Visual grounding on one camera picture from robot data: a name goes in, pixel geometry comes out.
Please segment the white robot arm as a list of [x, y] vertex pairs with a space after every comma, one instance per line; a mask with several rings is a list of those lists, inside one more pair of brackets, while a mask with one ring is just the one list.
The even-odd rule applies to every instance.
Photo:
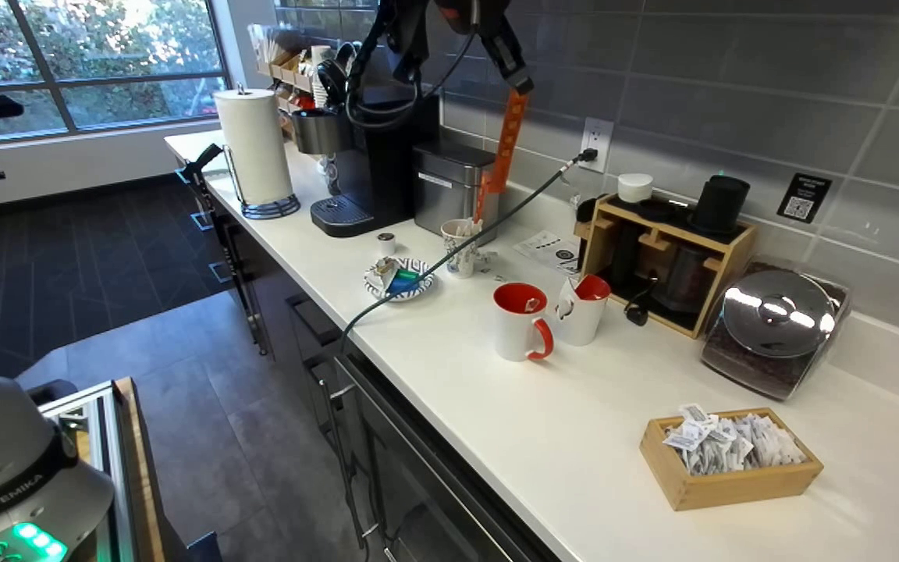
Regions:
[[[417, 485], [417, 491], [429, 494], [437, 521], [449, 525], [443, 540], [417, 544], [421, 562], [434, 562], [437, 553], [454, 556], [454, 562], [532, 562], [537, 556], [518, 521], [491, 499], [463, 458], [417, 436], [409, 425], [394, 421], [394, 430], [409, 445], [417, 468], [429, 473], [429, 485]], [[69, 556], [114, 504], [114, 479], [80, 458], [66, 433], [42, 415], [20, 385], [0, 378], [0, 544], [37, 504], [49, 514], [45, 525], [49, 540], [36, 545], [37, 562], [47, 562], [49, 549]]]

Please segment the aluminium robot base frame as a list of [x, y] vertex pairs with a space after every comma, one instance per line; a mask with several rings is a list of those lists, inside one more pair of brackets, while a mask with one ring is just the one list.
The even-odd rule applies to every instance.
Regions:
[[80, 455], [114, 485], [110, 511], [74, 545], [72, 562], [174, 562], [177, 540], [167, 538], [137, 385], [133, 378], [102, 381], [45, 403], [42, 413], [61, 421]]

